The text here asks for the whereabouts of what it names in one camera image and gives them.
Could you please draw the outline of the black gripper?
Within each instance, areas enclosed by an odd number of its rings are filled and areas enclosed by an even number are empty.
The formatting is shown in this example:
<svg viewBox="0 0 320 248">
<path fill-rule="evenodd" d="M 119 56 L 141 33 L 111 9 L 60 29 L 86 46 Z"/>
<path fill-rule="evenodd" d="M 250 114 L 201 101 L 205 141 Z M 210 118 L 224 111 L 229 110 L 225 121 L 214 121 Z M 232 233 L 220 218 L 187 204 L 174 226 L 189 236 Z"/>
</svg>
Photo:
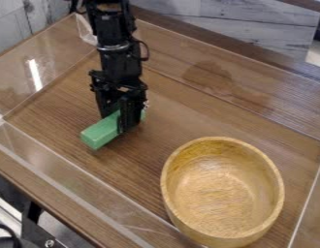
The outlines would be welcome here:
<svg viewBox="0 0 320 248">
<path fill-rule="evenodd" d="M 135 38 L 99 39 L 100 69 L 90 72 L 100 117 L 106 118 L 120 109 L 120 133 L 141 124 L 147 91 L 141 80 L 142 63 L 149 60 L 149 54 L 142 55 L 143 49 L 149 49 L 147 44 Z"/>
</svg>

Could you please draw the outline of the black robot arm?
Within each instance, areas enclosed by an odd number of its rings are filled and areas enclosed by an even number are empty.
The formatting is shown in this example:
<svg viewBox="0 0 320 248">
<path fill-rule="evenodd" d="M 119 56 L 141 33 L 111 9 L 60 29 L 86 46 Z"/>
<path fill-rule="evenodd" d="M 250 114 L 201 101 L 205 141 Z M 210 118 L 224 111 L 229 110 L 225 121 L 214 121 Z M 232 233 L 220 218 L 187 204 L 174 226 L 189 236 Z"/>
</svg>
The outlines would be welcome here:
<svg viewBox="0 0 320 248">
<path fill-rule="evenodd" d="M 84 0 L 83 7 L 100 55 L 100 69 L 90 72 L 91 90 L 100 117 L 118 113 L 115 124 L 124 133 L 139 125 L 147 100 L 147 84 L 141 80 L 142 62 L 149 60 L 141 46 L 147 44 L 134 36 L 138 27 L 130 0 Z"/>
</svg>

